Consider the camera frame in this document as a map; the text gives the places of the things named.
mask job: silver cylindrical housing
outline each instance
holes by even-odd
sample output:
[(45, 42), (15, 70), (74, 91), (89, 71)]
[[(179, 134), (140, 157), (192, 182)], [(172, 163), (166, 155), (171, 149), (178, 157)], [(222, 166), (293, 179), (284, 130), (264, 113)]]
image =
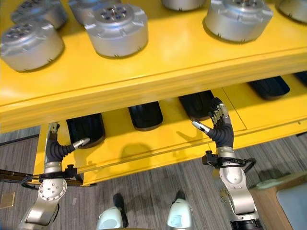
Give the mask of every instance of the silver cylindrical housing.
[(70, 0), (69, 7), (81, 25), (84, 25), (86, 18), (94, 13), (94, 8), (99, 4), (100, 7), (121, 3), (120, 0)]
[(147, 16), (140, 7), (130, 4), (95, 10), (85, 28), (96, 52), (108, 57), (133, 54), (148, 41)]
[(175, 11), (191, 11), (202, 7), (205, 0), (162, 0), (162, 4)]
[(272, 16), (262, 0), (212, 0), (204, 26), (222, 39), (247, 42), (262, 34)]
[(289, 18), (307, 23), (307, 0), (277, 0), (275, 6)]
[(44, 66), (63, 50), (64, 43), (53, 25), (35, 19), (19, 23), (1, 36), (1, 58), (16, 71)]
[(60, 0), (26, 0), (11, 14), (15, 23), (35, 18), (45, 19), (58, 29), (66, 22), (67, 15)]

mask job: robotic arm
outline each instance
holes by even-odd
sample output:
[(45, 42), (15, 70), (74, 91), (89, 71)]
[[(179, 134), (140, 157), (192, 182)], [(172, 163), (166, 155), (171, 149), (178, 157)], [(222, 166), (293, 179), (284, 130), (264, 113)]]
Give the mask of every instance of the robotic arm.
[[(207, 134), (216, 143), (216, 153), (206, 151), (203, 164), (213, 166), (213, 178), (220, 189), (232, 230), (262, 230), (254, 200), (247, 189), (245, 173), (255, 164), (255, 159), (237, 159), (233, 151), (234, 132), (228, 110), (223, 102), (213, 99), (209, 116), (213, 129), (193, 121), (193, 125)], [(249, 164), (245, 170), (241, 167)]]
[(67, 183), (63, 178), (62, 160), (90, 140), (85, 138), (71, 145), (62, 146), (57, 141), (58, 128), (59, 124), (56, 122), (49, 126), (45, 146), (44, 174), (38, 189), (38, 197), (21, 220), (19, 230), (47, 230), (50, 228), (59, 211), (59, 200), (67, 189)]

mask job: white robot leg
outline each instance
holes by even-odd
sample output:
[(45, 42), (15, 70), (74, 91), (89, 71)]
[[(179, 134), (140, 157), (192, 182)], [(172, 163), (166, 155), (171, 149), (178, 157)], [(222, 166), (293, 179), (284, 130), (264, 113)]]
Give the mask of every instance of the white robot leg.
[(184, 196), (180, 196), (178, 194), (179, 192), (169, 211), (166, 230), (193, 230), (192, 208), (185, 200), (185, 195), (183, 194)]
[(123, 220), (117, 207), (109, 208), (100, 214), (96, 230), (119, 228), (123, 228)]

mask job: gray carpet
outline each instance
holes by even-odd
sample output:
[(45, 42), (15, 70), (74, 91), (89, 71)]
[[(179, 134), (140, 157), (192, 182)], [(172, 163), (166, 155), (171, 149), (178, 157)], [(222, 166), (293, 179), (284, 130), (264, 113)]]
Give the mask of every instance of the gray carpet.
[(27, 137), (39, 135), (40, 126), (20, 129), (8, 133), (0, 133), (0, 145), (12, 142), (17, 139), (25, 139)]
[[(1, 146), (0, 168), (32, 172), (36, 145), (37, 138), (32, 138)], [(242, 158), (252, 156), (258, 161), (247, 174), (251, 187), (265, 179), (307, 170), (307, 134), (240, 149), (237, 153)], [(182, 189), (193, 207), (198, 230), (229, 230), (211, 171), (199, 159), (109, 180), (94, 187), (69, 187), (51, 229), (94, 230), (100, 213), (112, 206), (113, 194), (121, 192), (130, 227), (162, 230), (176, 191)], [(16, 229), (37, 197), (37, 192), (17, 184), (0, 184), (0, 194), (13, 191), (15, 206), (0, 210), (4, 230)]]

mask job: yellow shelf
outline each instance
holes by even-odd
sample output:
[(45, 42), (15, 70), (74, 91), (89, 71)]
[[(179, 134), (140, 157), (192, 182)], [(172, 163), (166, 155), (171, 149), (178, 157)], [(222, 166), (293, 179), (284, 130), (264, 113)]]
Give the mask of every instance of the yellow shelf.
[[(307, 131), (307, 87), (293, 75), (285, 75), (283, 79), (290, 92), (275, 101), (261, 99), (247, 83), (212, 90), (230, 111), (235, 149)], [(214, 151), (215, 144), (191, 125), (178, 98), (159, 103), (164, 121), (147, 132), (133, 128), (127, 108), (104, 112), (104, 143), (76, 150), (64, 158), (63, 167), (74, 164), (79, 173), (84, 173), (87, 185), (200, 158), (208, 149)], [(69, 144), (66, 122), (59, 123), (59, 142)], [(210, 120), (204, 123), (212, 126)], [(34, 174), (43, 172), (47, 126), (41, 128)]]
[[(10, 13), (20, 0), (2, 0), (1, 32), (13, 23)], [(111, 111), (207, 89), (305, 70), (307, 26), (274, 16), (253, 42), (231, 44), (205, 33), (207, 7), (176, 12), (159, 0), (129, 0), (148, 15), (149, 43), (124, 59), (97, 55), (68, 1), (69, 15), (59, 30), (63, 54), (31, 73), (10, 69), (2, 60), (0, 132)]]
[[(213, 94), (221, 98), (228, 106), (234, 130), (244, 130), (245, 126), (224, 91), (216, 89), (213, 90)], [(211, 141), (191, 124), (178, 98), (166, 99), (160, 101), (159, 104), (164, 117), (163, 123), (157, 129), (146, 132), (134, 129), (127, 108), (103, 113), (106, 130), (105, 141), (93, 148), (74, 151), (64, 158), (63, 167), (74, 164), (75, 167), (78, 167), (78, 172), (83, 173), (123, 162), (134, 162), (138, 159), (147, 159), (174, 151), (180, 152), (188, 147)], [(204, 122), (207, 125), (212, 123), (210, 119)], [(60, 121), (59, 124), (59, 143), (70, 144), (66, 121)], [(34, 174), (43, 172), (47, 129), (48, 125), (41, 126)]]
[[(236, 135), (235, 148), (243, 148), (246, 146), (259, 144), (262, 142), (274, 140), (277, 138), (283, 138), (289, 135), (294, 135), (306, 131), (307, 120), (302, 120), (283, 126), (273, 128), (271, 127), (265, 130), (261, 130), (259, 132)], [(199, 161), (201, 162), (201, 157), (205, 154), (206, 150), (212, 150), (213, 152), (215, 152), (215, 143), (211, 142), (205, 145), (190, 147), (187, 149), (168, 152), (157, 156), (151, 156), (136, 161), (124, 162), (118, 165), (107, 166), (98, 170), (85, 172), (83, 185), (90, 185), (112, 178), (125, 176), (132, 173), (138, 173), (145, 170), (154, 169), (157, 167), (197, 158), (199, 158)]]
[(90, 172), (85, 172), (83, 177), (83, 185), (90, 185), (120, 176), (126, 176), (149, 169), (201, 158), (205, 154), (206, 150), (210, 150), (208, 144), (176, 150), (173, 152), (151, 156), (145, 159), (125, 162), (118, 165), (112, 165)]
[(282, 78), (290, 87), (290, 92), (273, 101), (260, 98), (247, 83), (223, 88), (247, 130), (307, 118), (307, 87), (292, 74)]

